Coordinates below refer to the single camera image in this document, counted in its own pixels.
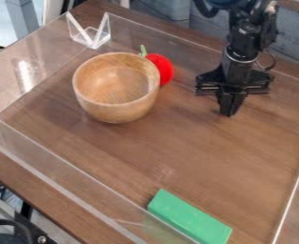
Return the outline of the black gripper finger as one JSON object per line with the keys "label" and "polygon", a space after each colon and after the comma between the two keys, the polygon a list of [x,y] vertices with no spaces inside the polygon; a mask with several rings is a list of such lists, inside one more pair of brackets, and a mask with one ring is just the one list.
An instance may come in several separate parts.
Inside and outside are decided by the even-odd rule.
{"label": "black gripper finger", "polygon": [[231,94],[217,92],[217,102],[219,105],[219,114],[230,116],[230,107],[231,107]]}
{"label": "black gripper finger", "polygon": [[246,98],[246,92],[235,93],[231,99],[230,114],[235,114]]}

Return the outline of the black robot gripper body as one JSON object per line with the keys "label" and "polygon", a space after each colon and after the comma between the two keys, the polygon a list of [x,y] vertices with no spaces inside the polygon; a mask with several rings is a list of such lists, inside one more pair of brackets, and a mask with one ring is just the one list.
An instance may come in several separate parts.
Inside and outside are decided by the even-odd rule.
{"label": "black robot gripper body", "polygon": [[251,64],[230,64],[226,71],[218,66],[195,77],[195,93],[215,94],[222,87],[238,88],[247,94],[267,93],[273,79],[267,72],[254,70]]}

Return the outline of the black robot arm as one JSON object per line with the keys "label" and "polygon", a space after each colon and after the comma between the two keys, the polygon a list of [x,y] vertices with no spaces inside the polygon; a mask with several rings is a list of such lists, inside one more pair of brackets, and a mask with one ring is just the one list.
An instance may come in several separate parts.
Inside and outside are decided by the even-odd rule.
{"label": "black robot arm", "polygon": [[275,66],[253,69],[258,54],[277,39],[277,0],[193,0],[205,18],[229,13],[227,44],[218,67],[195,77],[195,93],[214,94],[219,114],[233,116],[249,94],[269,92]]}

